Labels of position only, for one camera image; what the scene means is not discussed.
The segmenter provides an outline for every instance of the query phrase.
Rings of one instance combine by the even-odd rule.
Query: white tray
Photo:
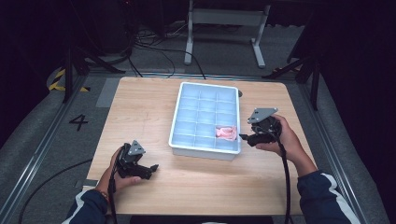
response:
[[[236,127],[233,141],[217,127]],[[241,151],[239,97],[235,87],[182,82],[169,136],[174,154],[231,161]]]

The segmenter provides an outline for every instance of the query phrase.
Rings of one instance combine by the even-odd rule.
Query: hand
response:
[[[282,125],[282,133],[280,134],[279,139],[286,149],[286,159],[294,163],[299,176],[307,175],[316,171],[318,168],[305,153],[300,143],[300,139],[298,139],[296,133],[291,129],[286,119],[279,115],[272,116],[279,120],[280,124]],[[256,145],[256,148],[266,151],[273,151],[277,155],[281,156],[278,143],[259,143]]]
[[[117,156],[119,155],[119,152],[121,150],[121,147],[113,154],[111,157],[110,165],[108,168],[105,170],[103,173],[98,185],[96,188],[102,192],[107,192],[108,188],[108,182],[111,176],[111,172],[113,170],[114,164],[116,162]],[[128,186],[132,186],[140,182],[141,178],[139,176],[126,176],[125,178],[121,178],[119,173],[114,174],[114,180],[116,181],[116,192],[124,189]]]

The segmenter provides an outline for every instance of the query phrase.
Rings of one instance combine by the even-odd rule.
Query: pink object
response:
[[[216,137],[222,138],[228,141],[233,141],[236,139],[236,127],[217,127]]]

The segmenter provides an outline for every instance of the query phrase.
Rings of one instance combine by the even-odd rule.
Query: dark jacket sleeve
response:
[[[82,191],[76,196],[63,224],[106,223],[107,201],[97,190]]]
[[[336,188],[334,178],[321,171],[299,177],[297,189],[306,223],[360,223]]]

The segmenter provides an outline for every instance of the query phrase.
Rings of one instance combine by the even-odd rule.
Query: handheld controller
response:
[[[239,136],[254,147],[259,143],[276,142],[276,139],[282,133],[282,126],[279,120],[271,117],[277,111],[277,108],[256,108],[254,109],[247,123],[251,124],[252,135],[239,134]]]
[[[122,147],[119,156],[117,157],[117,169],[122,178],[127,175],[140,176],[142,179],[150,179],[152,173],[157,171],[158,164],[151,167],[145,167],[137,164],[137,162],[146,153],[137,141],[132,144],[125,143]]]

